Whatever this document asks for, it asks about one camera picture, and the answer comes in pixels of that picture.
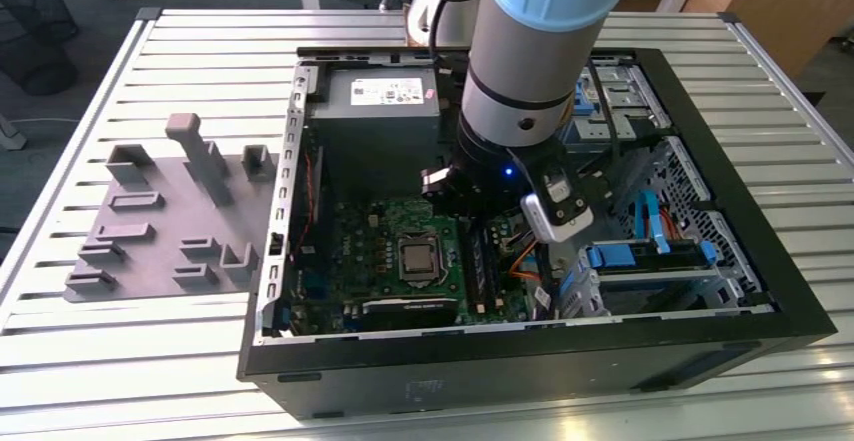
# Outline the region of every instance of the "cpu socket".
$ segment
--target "cpu socket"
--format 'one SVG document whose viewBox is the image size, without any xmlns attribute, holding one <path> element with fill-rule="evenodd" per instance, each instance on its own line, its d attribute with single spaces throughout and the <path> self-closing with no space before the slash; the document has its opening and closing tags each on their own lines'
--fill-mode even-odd
<svg viewBox="0 0 854 441">
<path fill-rule="evenodd" d="M 432 234 L 398 239 L 398 269 L 400 281 L 414 288 L 430 286 L 439 280 L 439 243 Z"/>
</svg>

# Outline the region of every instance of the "wooden cabinet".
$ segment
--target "wooden cabinet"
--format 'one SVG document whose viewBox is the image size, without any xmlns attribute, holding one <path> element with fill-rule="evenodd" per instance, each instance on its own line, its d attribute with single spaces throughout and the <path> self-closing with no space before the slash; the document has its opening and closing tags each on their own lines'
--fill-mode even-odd
<svg viewBox="0 0 854 441">
<path fill-rule="evenodd" d="M 854 15 L 854 0 L 687 0 L 683 11 L 730 11 L 790 77 Z"/>
</svg>

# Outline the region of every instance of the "aluminum table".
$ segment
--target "aluminum table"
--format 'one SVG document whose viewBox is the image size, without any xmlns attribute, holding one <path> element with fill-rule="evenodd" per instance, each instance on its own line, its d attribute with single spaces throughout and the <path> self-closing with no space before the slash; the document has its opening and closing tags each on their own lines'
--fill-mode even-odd
<svg viewBox="0 0 854 441">
<path fill-rule="evenodd" d="M 839 328 L 676 393 L 300 424 L 235 380 L 247 294 L 61 298 L 117 143 L 177 155 L 199 113 L 223 154 L 281 146 L 297 46 L 404 44 L 399 13 L 167 10 L 137 20 L 0 269 L 0 434 L 21 439 L 849 439 L 854 156 L 739 24 L 615 14 L 598 45 L 660 49 Z"/>
</svg>

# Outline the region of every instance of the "screw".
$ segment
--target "screw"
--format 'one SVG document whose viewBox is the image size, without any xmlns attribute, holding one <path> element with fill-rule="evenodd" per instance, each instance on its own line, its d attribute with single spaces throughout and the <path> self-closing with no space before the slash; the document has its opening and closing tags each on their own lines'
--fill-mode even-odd
<svg viewBox="0 0 854 441">
<path fill-rule="evenodd" d="M 527 131 L 534 127 L 534 123 L 535 123 L 534 118 L 524 118 L 522 121 L 519 121 L 519 128 L 523 131 Z"/>
</svg>

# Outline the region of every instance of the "mesh trash bin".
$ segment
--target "mesh trash bin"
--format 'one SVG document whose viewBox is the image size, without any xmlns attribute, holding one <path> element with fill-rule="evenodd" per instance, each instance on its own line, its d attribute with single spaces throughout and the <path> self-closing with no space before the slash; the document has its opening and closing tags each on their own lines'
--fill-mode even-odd
<svg viewBox="0 0 854 441">
<path fill-rule="evenodd" d="M 52 39 L 24 28 L 0 8 L 0 71 L 29 95 L 59 93 L 71 87 L 77 70 Z"/>
<path fill-rule="evenodd" d="M 0 6 L 27 31 L 45 41 L 64 42 L 77 34 L 77 23 L 64 0 L 0 0 Z"/>
</svg>

